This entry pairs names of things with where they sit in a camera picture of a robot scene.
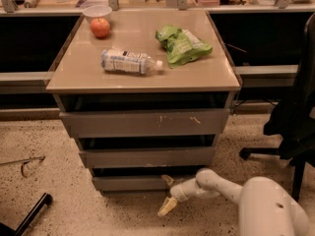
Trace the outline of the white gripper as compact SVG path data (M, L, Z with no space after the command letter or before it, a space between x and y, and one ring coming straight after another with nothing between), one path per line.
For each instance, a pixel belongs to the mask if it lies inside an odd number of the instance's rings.
M161 178L170 187L170 197L166 197L161 208L157 212L159 217L167 215L176 206L177 202L184 202L190 198L196 197L198 191L201 189L200 185L195 179L188 179L181 182L175 182L174 179L168 175L163 174Z

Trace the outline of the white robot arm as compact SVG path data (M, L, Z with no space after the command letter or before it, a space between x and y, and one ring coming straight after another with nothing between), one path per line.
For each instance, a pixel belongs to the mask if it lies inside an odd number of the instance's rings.
M277 182L253 177L243 185L220 177L210 168L200 169L187 180L176 182L162 175L169 187L157 215L165 216L178 203L190 198L212 198L218 195L238 206L239 236L307 236L309 218L301 205Z

